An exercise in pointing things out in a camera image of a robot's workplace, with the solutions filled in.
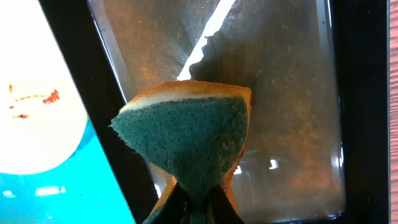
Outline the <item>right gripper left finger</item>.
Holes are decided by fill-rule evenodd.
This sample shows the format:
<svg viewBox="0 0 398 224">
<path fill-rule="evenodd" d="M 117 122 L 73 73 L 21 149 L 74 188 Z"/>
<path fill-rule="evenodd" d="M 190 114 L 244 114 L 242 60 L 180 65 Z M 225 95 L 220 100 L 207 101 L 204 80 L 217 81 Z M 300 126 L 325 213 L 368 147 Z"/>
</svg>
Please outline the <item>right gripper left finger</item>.
<svg viewBox="0 0 398 224">
<path fill-rule="evenodd" d="M 152 224 L 188 224 L 188 195 L 176 184 Z"/>
</svg>

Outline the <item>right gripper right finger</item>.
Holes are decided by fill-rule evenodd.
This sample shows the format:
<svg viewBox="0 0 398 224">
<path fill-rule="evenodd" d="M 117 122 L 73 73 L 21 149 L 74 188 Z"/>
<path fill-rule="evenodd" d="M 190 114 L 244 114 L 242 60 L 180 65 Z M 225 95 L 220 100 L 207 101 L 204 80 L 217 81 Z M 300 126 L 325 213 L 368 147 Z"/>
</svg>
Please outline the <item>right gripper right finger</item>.
<svg viewBox="0 0 398 224">
<path fill-rule="evenodd" d="M 244 224 L 220 185 L 210 190 L 208 202 L 208 223 Z"/>
</svg>

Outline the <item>green yellow sponge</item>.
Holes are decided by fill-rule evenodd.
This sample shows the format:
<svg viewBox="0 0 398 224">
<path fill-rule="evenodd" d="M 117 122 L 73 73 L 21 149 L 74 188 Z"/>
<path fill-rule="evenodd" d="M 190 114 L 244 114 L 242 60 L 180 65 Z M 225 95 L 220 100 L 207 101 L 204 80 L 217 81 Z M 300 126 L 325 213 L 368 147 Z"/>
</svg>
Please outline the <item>green yellow sponge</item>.
<svg viewBox="0 0 398 224">
<path fill-rule="evenodd" d="M 208 223 L 208 196 L 217 185 L 238 213 L 232 179 L 248 136 L 251 97 L 247 87 L 185 80 L 154 86 L 120 109 L 111 127 L 171 175 L 147 223 L 176 184 L 188 195 L 188 223 Z"/>
</svg>

